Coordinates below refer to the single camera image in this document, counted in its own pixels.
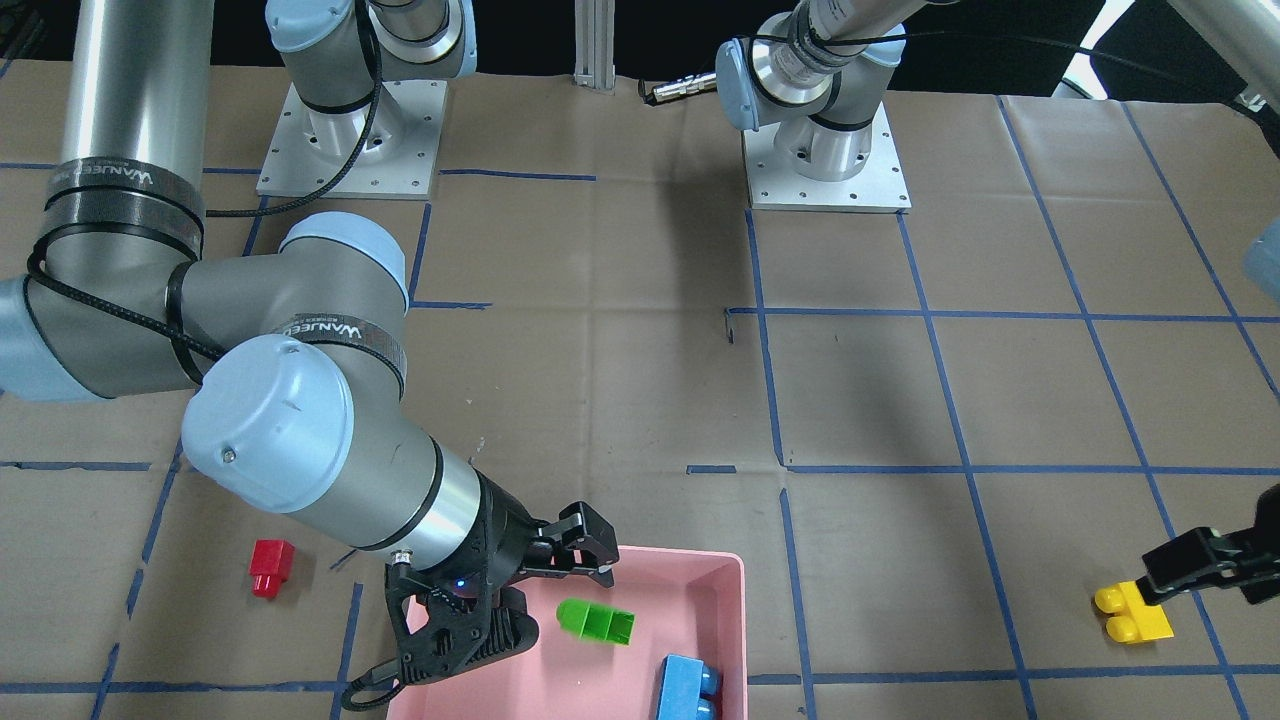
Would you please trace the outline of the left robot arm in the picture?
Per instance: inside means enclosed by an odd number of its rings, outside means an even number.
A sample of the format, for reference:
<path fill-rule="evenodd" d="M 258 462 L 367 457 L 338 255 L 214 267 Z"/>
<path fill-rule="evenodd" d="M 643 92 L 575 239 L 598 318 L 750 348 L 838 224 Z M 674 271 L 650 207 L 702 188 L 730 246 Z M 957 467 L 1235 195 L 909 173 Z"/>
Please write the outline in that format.
<path fill-rule="evenodd" d="M 730 124 L 754 132 L 772 126 L 796 129 L 801 143 L 799 176 L 845 181 L 864 160 L 842 150 L 845 136 L 863 138 L 895 68 L 910 42 L 995 41 L 1019 49 L 1100 61 L 1111 79 L 1140 76 L 1174 99 L 1221 104 L 1277 135 L 1277 1 L 1161 1 L 1172 8 L 1204 46 L 1207 76 L 1187 67 L 1157 67 L 1034 35 L 977 29 L 909 29 L 901 20 L 925 6 L 961 1 L 799 1 L 750 35 L 733 36 L 716 54 L 719 102 Z M 1176 594 L 1207 588 L 1239 589 L 1249 603 L 1277 598 L 1277 486 L 1260 497 L 1254 525 L 1226 536 L 1194 528 L 1143 555 L 1142 598 L 1158 606 Z"/>

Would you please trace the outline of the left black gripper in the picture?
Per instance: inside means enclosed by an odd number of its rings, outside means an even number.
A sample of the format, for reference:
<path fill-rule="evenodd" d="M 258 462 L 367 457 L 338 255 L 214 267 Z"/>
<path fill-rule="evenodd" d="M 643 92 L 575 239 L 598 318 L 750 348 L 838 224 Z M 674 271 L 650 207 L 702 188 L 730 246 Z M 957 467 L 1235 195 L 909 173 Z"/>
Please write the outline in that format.
<path fill-rule="evenodd" d="M 1279 484 L 1257 501 L 1253 525 L 1221 536 L 1193 528 L 1142 555 L 1140 597 L 1160 606 L 1176 594 L 1238 587 L 1249 605 L 1279 596 Z"/>

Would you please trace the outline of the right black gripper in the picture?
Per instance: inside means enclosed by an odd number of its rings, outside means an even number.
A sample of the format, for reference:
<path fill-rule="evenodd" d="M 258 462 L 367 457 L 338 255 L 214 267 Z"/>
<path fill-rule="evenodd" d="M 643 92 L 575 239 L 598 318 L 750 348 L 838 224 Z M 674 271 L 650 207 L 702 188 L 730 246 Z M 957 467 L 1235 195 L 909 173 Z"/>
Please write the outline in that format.
<path fill-rule="evenodd" d="M 614 587 L 620 546 L 613 525 L 576 501 L 556 521 L 532 518 L 509 493 L 481 477 L 479 518 L 461 547 L 439 566 L 419 570 L 396 560 L 385 570 L 385 598 L 396 657 L 385 664 L 385 698 L 532 648 L 539 625 L 525 593 L 529 577 L 588 577 Z"/>

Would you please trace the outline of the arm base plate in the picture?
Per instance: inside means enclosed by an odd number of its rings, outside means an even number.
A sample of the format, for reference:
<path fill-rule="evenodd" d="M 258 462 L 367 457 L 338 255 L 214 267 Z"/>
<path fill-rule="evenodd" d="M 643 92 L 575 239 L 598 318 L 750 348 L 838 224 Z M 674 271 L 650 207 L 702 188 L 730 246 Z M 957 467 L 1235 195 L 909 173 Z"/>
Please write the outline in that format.
<path fill-rule="evenodd" d="M 329 197 L 428 200 L 436 174 L 448 90 L 443 79 L 385 83 L 364 149 Z M 256 183 L 257 193 L 296 199 L 323 187 L 349 158 L 367 113 L 315 111 L 302 102 L 296 88 L 289 88 Z"/>
<path fill-rule="evenodd" d="M 860 129 L 799 118 L 744 131 L 741 140 L 756 210 L 893 214 L 913 208 L 884 105 Z"/>

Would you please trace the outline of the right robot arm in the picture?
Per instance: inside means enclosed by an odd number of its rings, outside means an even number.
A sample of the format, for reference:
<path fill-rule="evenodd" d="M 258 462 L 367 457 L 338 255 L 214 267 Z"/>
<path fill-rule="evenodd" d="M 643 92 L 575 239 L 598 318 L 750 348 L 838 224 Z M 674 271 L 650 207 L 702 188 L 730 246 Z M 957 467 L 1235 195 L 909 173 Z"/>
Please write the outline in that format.
<path fill-rule="evenodd" d="M 81 4 L 44 227 L 3 282 L 3 388 L 195 388 L 180 442 L 198 471 L 384 561 L 396 652 L 340 697 L 369 711 L 532 648 L 516 584 L 609 588 L 620 547 L 588 503 L 532 518 L 404 416 L 406 260 L 378 223 L 324 211 L 273 255 L 204 258 L 212 20 L 210 1 Z"/>

